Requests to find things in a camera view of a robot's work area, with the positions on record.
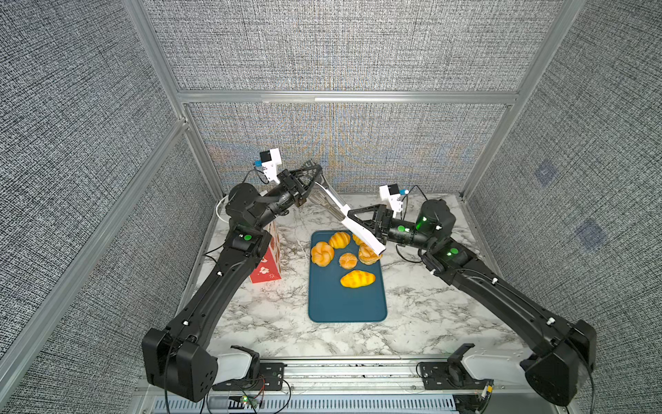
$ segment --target white marble surface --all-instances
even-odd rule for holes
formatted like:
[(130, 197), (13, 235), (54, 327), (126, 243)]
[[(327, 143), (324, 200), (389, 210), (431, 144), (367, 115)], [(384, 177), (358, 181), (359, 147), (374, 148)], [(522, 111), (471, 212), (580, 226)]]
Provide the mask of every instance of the white marble surface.
[[(380, 203), (375, 195), (342, 195), (353, 208)], [(476, 249), (476, 241), (454, 195), (437, 195), (457, 217), (453, 237)], [(413, 221), (423, 198), (410, 200), (407, 218)], [(276, 220), (281, 236), (282, 280), (252, 284), (247, 279), (232, 298), (213, 334), (208, 350), (224, 353), (241, 345), (262, 356), (332, 356), (380, 354), (439, 354), (453, 352), (464, 342), (478, 346), (518, 349), (519, 337), (484, 306), (435, 278), (422, 264), (402, 260), (388, 243), (381, 259), (387, 318), (380, 323), (312, 322), (308, 317), (310, 236), (317, 230), (342, 230), (323, 208), (306, 203), (292, 207)], [(228, 225), (218, 222), (212, 247), (225, 238)], [(413, 248), (401, 252), (415, 259)], [(213, 263), (207, 260), (199, 287)]]

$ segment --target bread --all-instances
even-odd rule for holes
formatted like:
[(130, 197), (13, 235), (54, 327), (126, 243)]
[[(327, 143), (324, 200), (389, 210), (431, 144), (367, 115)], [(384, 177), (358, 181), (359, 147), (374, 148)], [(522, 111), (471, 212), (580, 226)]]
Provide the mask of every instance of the bread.
[(340, 279), (340, 284), (344, 287), (357, 287), (368, 286), (375, 281), (376, 277), (372, 273), (364, 272), (363, 270), (352, 270), (350, 273)]
[(362, 244), (361, 247), (359, 247), (359, 260), (361, 260), (361, 263), (374, 264), (379, 259), (381, 259), (381, 255), (376, 255), (367, 244)]
[(326, 242), (319, 242), (315, 244), (315, 247), (312, 248), (310, 252), (310, 258), (312, 262), (317, 266), (325, 267), (331, 260), (333, 260), (334, 250)]
[(357, 263), (357, 258), (354, 256), (352, 253), (345, 253), (342, 256), (340, 256), (340, 259), (338, 259), (340, 263), (340, 267), (343, 269), (354, 269)]
[(361, 246), (362, 244), (365, 244), (365, 242), (364, 242), (363, 240), (361, 240), (360, 238), (358, 238), (358, 237), (356, 236), (356, 234), (353, 234), (353, 235), (352, 235), (352, 238), (354, 239), (354, 242), (355, 242), (356, 244), (358, 244), (359, 246)]
[(329, 239), (329, 245), (332, 248), (345, 248), (350, 243), (350, 236), (344, 231), (339, 231)]

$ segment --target fabric wall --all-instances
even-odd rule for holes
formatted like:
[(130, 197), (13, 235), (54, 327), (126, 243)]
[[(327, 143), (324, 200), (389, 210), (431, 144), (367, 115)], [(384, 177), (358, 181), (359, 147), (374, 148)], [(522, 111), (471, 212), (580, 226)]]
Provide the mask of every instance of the fabric wall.
[[(190, 104), (221, 180), (241, 182), (265, 148), (284, 168), (320, 162), (336, 191), (379, 185), (460, 191), (503, 105)], [(260, 183), (255, 175), (250, 182)]]
[(2, 413), (125, 413), (142, 337), (175, 315), (213, 207), (182, 138)]
[[(0, 358), (176, 121), (121, 0), (0, 6)], [(3, 413), (124, 413), (213, 200), (172, 150)]]
[[(145, 0), (179, 89), (516, 91), (562, 0)], [(259, 151), (338, 191), (461, 191), (503, 105), (190, 104), (222, 182)]]
[(121, 1), (0, 13), (0, 358), (175, 116)]
[(596, 413), (662, 405), (661, 56), (662, 3), (589, 0), (470, 199), (504, 276), (597, 329)]
[(515, 90), (561, 0), (160, 1), (181, 89)]

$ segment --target red paper bag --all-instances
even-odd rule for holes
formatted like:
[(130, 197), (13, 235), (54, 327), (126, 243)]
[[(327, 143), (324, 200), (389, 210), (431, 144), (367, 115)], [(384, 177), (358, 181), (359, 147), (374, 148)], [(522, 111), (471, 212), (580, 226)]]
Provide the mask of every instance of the red paper bag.
[(273, 221), (269, 223), (267, 231), (271, 234), (269, 248), (258, 267), (250, 274), (250, 281), (255, 284), (281, 278), (281, 241), (276, 223)]

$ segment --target teal plastic tray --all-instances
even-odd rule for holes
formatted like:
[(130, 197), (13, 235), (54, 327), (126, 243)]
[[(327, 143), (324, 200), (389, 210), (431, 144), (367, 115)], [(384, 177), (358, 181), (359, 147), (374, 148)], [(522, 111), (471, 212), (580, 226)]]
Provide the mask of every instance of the teal plastic tray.
[[(328, 242), (336, 231), (316, 231), (310, 238), (310, 247), (318, 242)], [(354, 240), (345, 248), (335, 249), (334, 258), (326, 267), (321, 268), (310, 262), (308, 316), (317, 323), (383, 321), (386, 319), (387, 308), (381, 261), (371, 265), (359, 261), (354, 269), (346, 270), (338, 263), (340, 256), (345, 253), (359, 256), (359, 246)], [(374, 274), (375, 282), (357, 289), (344, 287), (340, 279), (352, 270), (365, 270)]]

